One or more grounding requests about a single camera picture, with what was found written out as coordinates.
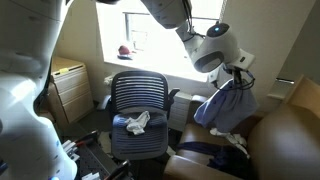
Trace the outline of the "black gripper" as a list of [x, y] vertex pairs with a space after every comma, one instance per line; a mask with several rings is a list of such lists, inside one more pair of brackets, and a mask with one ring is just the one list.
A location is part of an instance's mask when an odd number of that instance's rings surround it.
[[242, 78], [240, 68], [235, 67], [234, 69], [231, 70], [231, 72], [232, 72], [233, 81], [234, 81], [234, 84], [236, 87], [244, 88], [249, 85], [249, 83], [245, 79]]

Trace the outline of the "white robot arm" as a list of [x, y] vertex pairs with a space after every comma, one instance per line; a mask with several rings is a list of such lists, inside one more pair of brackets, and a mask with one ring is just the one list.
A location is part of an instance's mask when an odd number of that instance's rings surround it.
[[[191, 27], [190, 0], [141, 0], [153, 18], [180, 36], [194, 68], [207, 73], [223, 64], [246, 71], [255, 56], [244, 51], [231, 27], [218, 23], [203, 38]], [[0, 0], [1, 180], [75, 180], [53, 123], [35, 113], [48, 81], [52, 55], [74, 0]]]

